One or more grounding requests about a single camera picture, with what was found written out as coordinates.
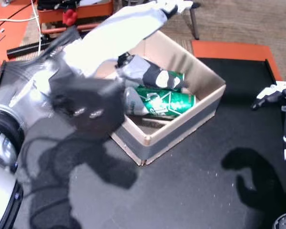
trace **green can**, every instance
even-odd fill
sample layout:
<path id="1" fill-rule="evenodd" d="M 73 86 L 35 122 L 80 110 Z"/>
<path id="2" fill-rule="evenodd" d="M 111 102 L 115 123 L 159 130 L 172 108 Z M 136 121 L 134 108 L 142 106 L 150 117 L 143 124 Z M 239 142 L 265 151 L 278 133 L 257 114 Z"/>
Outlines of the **green can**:
<path id="1" fill-rule="evenodd" d="M 175 118 L 196 103 L 196 97 L 168 90 L 127 88 L 126 112 L 129 115 L 151 115 Z"/>

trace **black tabletop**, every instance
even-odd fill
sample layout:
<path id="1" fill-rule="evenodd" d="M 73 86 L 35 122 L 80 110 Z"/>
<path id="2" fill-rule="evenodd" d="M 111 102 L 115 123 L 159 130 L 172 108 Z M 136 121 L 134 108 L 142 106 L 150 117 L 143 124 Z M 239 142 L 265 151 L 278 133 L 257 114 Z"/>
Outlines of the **black tabletop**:
<path id="1" fill-rule="evenodd" d="M 146 167 L 58 117 L 29 132 L 16 229 L 263 229 L 286 212 L 279 107 L 250 104 L 273 81 L 265 62 L 202 59 L 226 80 L 214 118 Z"/>

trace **cardboard box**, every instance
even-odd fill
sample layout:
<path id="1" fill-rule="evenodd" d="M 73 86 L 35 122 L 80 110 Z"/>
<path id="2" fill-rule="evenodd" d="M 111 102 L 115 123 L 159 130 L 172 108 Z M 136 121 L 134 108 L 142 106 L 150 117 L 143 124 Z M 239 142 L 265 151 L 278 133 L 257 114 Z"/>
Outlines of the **cardboard box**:
<path id="1" fill-rule="evenodd" d="M 225 81 L 160 31 L 130 53 L 146 57 L 163 69 L 185 73 L 189 92 L 198 98 L 194 107 L 172 121 L 125 117 L 112 138 L 142 166 L 153 162 L 215 115 Z M 97 76 L 106 77 L 114 71 L 114 63 L 106 62 L 98 69 Z"/>

